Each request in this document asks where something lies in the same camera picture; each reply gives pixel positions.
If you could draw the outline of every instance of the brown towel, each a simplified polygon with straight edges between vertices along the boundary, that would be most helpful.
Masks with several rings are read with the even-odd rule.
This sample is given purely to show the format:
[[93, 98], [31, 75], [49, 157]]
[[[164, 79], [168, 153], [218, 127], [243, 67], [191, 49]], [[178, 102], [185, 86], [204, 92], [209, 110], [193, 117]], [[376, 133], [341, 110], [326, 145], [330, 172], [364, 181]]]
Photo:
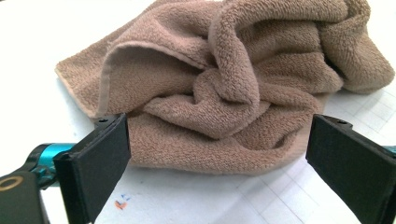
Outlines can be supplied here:
[[306, 150], [312, 115], [394, 71], [365, 0], [159, 0], [56, 72], [91, 118], [129, 113], [132, 164], [259, 174]]

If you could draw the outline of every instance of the crumpled towel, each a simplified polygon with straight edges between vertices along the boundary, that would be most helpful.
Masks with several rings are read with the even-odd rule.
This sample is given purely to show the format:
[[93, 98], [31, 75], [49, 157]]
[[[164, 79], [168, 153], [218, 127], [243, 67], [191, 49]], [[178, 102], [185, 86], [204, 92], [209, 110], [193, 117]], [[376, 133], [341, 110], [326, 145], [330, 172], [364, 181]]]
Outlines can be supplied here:
[[56, 72], [89, 117], [129, 113], [134, 165], [262, 174], [304, 153], [327, 95], [392, 81], [369, 16], [364, 0], [159, 0]]

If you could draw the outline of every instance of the orange mark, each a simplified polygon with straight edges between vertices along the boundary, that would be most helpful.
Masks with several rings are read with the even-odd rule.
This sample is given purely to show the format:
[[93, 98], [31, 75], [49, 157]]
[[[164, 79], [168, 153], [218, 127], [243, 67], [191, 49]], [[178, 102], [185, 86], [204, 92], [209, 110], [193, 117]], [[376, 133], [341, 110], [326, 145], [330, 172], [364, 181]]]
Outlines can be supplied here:
[[114, 204], [118, 209], [123, 210], [128, 203], [119, 203], [119, 201], [115, 201]]

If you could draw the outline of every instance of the terry cloth fabric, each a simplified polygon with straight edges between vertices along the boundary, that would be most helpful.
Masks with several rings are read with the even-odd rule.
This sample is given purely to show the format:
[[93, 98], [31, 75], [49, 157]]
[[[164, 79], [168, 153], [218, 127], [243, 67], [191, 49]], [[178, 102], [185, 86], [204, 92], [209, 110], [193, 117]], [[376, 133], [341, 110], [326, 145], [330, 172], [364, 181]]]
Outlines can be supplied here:
[[329, 93], [394, 71], [364, 0], [159, 0], [56, 72], [91, 118], [129, 113], [137, 166], [261, 174], [306, 150]]

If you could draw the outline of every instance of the white surface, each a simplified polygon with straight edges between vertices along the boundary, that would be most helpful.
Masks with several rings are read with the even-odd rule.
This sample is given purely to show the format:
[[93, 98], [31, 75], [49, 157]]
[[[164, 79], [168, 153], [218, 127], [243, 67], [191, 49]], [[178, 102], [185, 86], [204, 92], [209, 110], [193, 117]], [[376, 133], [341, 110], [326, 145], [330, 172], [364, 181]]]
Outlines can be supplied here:
[[[41, 143], [77, 142], [92, 130], [54, 66], [122, 26], [150, 2], [0, 2], [0, 175], [20, 167]], [[370, 4], [369, 34], [396, 67], [396, 3]], [[341, 91], [325, 114], [353, 123], [355, 131], [381, 145], [396, 145], [396, 81], [368, 96]], [[42, 194], [51, 223], [67, 223], [59, 189]], [[115, 201], [127, 205], [120, 210]], [[359, 222], [301, 157], [260, 176], [128, 167], [96, 223]]]

